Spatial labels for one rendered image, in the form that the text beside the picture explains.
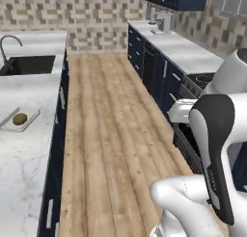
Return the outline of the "dark blue island cupboards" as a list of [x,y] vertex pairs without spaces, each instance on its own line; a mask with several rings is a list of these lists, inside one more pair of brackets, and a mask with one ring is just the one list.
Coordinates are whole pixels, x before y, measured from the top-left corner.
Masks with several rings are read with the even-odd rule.
[[[60,87],[63,87],[66,101],[66,109],[61,107]],[[55,123],[53,127],[50,155],[46,171],[44,191],[42,196],[40,222],[37,237],[58,237],[59,221],[62,200],[62,182],[64,168],[67,107],[69,94],[69,63],[68,57],[64,56],[62,75],[56,107]],[[54,199],[51,228],[46,228],[47,207],[50,199]]]

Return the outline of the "olive brown round food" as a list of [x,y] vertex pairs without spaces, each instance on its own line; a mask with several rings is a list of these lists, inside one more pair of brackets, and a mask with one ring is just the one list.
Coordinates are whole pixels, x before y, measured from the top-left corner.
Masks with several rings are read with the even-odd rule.
[[16,114],[14,117],[13,117],[13,124],[14,125],[22,125],[26,122],[27,120],[27,115],[26,114],[23,114],[23,113],[20,113],[20,114]]

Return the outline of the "grey curved tap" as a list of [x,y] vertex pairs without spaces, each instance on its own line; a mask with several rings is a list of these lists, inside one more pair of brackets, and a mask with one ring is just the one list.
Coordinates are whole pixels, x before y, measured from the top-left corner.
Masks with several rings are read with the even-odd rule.
[[4,65],[7,63],[8,59],[7,59],[7,56],[6,56],[6,53],[4,51],[4,47],[3,47],[3,41],[4,39],[6,38],[11,38],[11,39],[15,39],[20,46],[23,46],[23,43],[21,42],[21,40],[17,37],[17,36],[14,36],[14,35],[4,35],[1,39],[0,39],[0,52],[2,54],[2,57],[3,57],[3,63]]

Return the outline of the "black dishwasher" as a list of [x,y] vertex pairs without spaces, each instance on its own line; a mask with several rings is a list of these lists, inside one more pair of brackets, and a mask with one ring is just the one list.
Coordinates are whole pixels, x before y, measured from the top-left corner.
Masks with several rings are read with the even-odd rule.
[[148,92],[151,91],[152,70],[155,56],[155,49],[149,42],[145,43],[143,83]]

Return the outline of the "dark blue counter cupboards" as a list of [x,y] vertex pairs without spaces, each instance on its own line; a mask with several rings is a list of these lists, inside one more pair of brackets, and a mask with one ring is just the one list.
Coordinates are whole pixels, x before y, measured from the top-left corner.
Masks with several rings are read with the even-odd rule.
[[[143,83],[145,39],[133,26],[128,25],[127,58],[133,65]],[[163,115],[167,118],[170,105],[170,92],[178,93],[180,83],[172,79],[172,73],[183,77],[183,73],[154,45],[155,56],[152,70],[150,95],[153,97]]]

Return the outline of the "black sink basin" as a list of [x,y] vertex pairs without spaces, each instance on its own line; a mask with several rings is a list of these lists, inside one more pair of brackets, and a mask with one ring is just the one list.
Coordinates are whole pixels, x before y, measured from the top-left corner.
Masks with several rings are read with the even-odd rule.
[[49,74],[54,61],[54,55],[10,57],[0,68],[0,76]]

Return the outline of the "black hob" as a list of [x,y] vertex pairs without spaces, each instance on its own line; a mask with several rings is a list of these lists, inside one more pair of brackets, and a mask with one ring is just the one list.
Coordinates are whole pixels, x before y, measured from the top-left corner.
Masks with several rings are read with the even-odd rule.
[[188,74],[187,77],[200,89],[204,89],[206,85],[212,80],[214,72]]

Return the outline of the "black oven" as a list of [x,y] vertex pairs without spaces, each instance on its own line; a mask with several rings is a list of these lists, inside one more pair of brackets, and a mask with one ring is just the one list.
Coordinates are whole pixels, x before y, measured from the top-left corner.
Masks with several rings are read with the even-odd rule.
[[[206,84],[192,85],[191,87],[181,84],[178,93],[170,92],[170,105],[173,105],[176,100],[181,98],[198,98],[205,87]],[[201,156],[190,126],[186,123],[174,123],[173,127],[174,146],[180,150],[192,172],[202,174]]]

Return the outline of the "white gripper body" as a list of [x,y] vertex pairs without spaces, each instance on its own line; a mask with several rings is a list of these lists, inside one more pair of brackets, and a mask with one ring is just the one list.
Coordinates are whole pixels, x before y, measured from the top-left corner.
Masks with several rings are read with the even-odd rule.
[[189,112],[195,103],[196,99],[184,98],[177,100],[168,112],[170,121],[173,123],[188,123]]

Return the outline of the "window with grey frame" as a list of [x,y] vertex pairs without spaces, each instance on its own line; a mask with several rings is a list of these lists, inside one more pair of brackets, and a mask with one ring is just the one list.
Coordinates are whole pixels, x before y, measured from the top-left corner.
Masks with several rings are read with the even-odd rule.
[[221,14],[227,17],[247,19],[247,0],[223,0]]

